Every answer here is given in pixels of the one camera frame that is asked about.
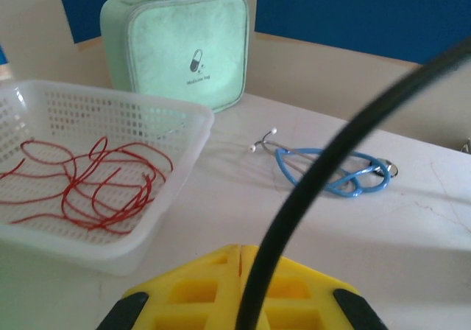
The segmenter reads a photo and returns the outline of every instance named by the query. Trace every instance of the stethoscope chest piece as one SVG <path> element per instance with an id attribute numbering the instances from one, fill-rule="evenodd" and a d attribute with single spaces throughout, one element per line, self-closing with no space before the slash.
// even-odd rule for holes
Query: stethoscope chest piece
<path id="1" fill-rule="evenodd" d="M 397 175 L 397 173 L 399 173 L 399 169 L 391 161 L 388 161 L 387 159 L 383 159 L 383 158 L 378 158 L 378 160 L 386 166 L 389 174 L 391 175 L 391 178 L 394 178 Z M 379 166 L 376 167 L 376 169 L 373 169 L 373 173 L 375 173 L 376 175 L 380 177 L 384 177 L 384 173 Z"/>

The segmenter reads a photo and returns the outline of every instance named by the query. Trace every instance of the pill icon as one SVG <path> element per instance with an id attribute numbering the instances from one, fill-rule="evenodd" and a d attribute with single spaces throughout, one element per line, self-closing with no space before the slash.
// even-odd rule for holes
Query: pill icon
<path id="1" fill-rule="evenodd" d="M 191 59 L 191 63 L 190 63 L 190 70 L 192 72 L 196 72 L 196 70 L 198 69 L 202 56 L 203 56 L 203 51 L 201 49 L 198 49 L 194 52 L 193 58 Z"/>

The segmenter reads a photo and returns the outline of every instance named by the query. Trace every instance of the blue stethoscope tubing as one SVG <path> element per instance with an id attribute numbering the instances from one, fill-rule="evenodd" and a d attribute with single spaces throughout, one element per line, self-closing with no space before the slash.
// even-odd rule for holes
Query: blue stethoscope tubing
<path id="1" fill-rule="evenodd" d="M 324 150 L 320 148 L 296 148 L 293 151 L 284 149 L 284 148 L 277 148 L 275 149 L 275 158 L 277 160 L 278 166 L 280 167 L 281 171 L 285 175 L 285 177 L 293 184 L 297 185 L 297 180 L 293 175 L 288 171 L 286 168 L 285 162 L 283 160 L 284 155 L 296 155 L 297 153 L 302 153 L 305 155 L 320 155 Z M 363 158 L 371 164 L 364 168 L 357 170 L 356 172 L 347 172 L 342 169 L 342 172 L 345 174 L 344 177 L 333 181 L 332 183 L 329 183 L 326 185 L 324 188 L 326 191 L 342 196 L 342 197 L 357 197 L 358 195 L 362 193 L 370 193 L 370 192 L 379 192 L 380 190 L 385 189 L 388 185 L 389 182 L 391 181 L 391 173 L 387 169 L 386 165 L 378 160 L 375 157 L 372 157 L 371 155 L 366 155 L 364 153 L 360 152 L 351 152 L 351 156 L 353 157 L 358 157 L 358 158 Z M 357 177 L 359 175 L 365 174 L 365 173 L 370 173 L 373 171 L 377 171 L 378 167 L 383 174 L 383 180 L 376 186 L 362 186 L 360 182 L 358 181 Z M 338 186 L 346 183 L 347 181 L 351 181 L 353 183 L 354 189 L 351 192 L 346 192 L 344 190 L 341 190 L 338 188 Z"/>

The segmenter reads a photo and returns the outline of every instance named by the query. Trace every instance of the mint green bag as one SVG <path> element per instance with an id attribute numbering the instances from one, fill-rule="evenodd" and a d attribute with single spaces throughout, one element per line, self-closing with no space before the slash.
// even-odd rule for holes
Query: mint green bag
<path id="1" fill-rule="evenodd" d="M 108 0 L 100 15 L 113 87 L 219 111 L 245 88 L 246 0 Z"/>

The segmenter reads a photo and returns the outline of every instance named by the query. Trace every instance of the blue wall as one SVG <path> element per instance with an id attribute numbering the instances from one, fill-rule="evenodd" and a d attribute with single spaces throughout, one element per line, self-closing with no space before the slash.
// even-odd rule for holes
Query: blue wall
<path id="1" fill-rule="evenodd" d="M 471 35 L 471 0 L 257 0 L 255 31 L 424 63 Z"/>
<path id="2" fill-rule="evenodd" d="M 7 57 L 3 53 L 3 50 L 1 49 L 1 45 L 0 45 L 0 65 L 4 65 L 5 63 L 8 63 Z"/>

